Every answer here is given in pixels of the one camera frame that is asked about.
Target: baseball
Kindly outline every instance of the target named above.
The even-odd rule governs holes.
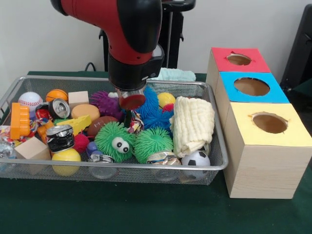
[[[36,107],[42,103],[42,98],[39,94],[34,92],[27,92],[20,96],[19,103],[22,106],[28,106],[29,112],[33,112],[36,110]]]

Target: googly eyes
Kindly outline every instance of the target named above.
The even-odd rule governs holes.
[[[112,142],[112,146],[121,154],[127,153],[130,149],[129,143],[123,140],[121,137],[115,137]]]

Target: wire mesh basket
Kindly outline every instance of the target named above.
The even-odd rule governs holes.
[[[209,185],[218,171],[228,164],[212,89],[203,82],[153,80],[148,81],[148,85],[157,93],[169,92],[175,97],[202,98],[211,102],[215,110],[215,128],[209,154],[210,166],[139,164],[134,157],[123,163],[91,163],[87,162],[86,154],[81,154],[82,162],[0,158],[0,177]],[[17,102],[23,93],[31,91],[45,97],[52,89],[63,89],[67,92],[87,90],[89,94],[115,90],[106,78],[22,77],[15,80],[0,101],[0,123],[10,125],[11,104]],[[38,171],[36,174],[31,173],[31,168],[34,167]],[[60,176],[55,173],[55,169],[69,172],[68,174],[75,173],[71,176]]]

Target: green puffer ball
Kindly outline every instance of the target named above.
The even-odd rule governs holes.
[[[135,135],[128,133],[123,123],[109,122],[98,132],[95,143],[99,151],[122,162],[131,158],[134,140]]]
[[[149,156],[160,151],[172,151],[174,144],[169,132],[162,128],[142,131],[135,141],[135,156],[139,163],[146,163]]]

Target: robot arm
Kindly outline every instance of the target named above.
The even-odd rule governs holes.
[[[100,27],[108,37],[109,81],[117,88],[122,108],[145,102],[146,79],[157,77],[164,52],[157,44],[161,0],[51,0],[63,15]]]

